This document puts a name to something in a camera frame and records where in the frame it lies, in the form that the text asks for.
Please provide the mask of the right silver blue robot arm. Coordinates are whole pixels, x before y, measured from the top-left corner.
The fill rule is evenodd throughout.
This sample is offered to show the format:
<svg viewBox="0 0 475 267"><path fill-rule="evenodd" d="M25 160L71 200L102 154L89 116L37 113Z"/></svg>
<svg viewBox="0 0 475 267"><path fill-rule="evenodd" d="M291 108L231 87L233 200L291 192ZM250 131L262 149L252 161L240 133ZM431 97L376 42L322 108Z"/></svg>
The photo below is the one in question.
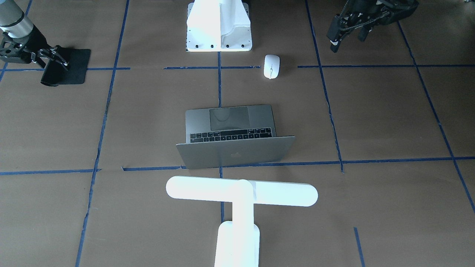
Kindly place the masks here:
<svg viewBox="0 0 475 267"><path fill-rule="evenodd" d="M52 47L13 0L2 0L0 5L1 60L6 63L35 62L45 68L43 58L56 62L68 70L69 63Z"/></svg>

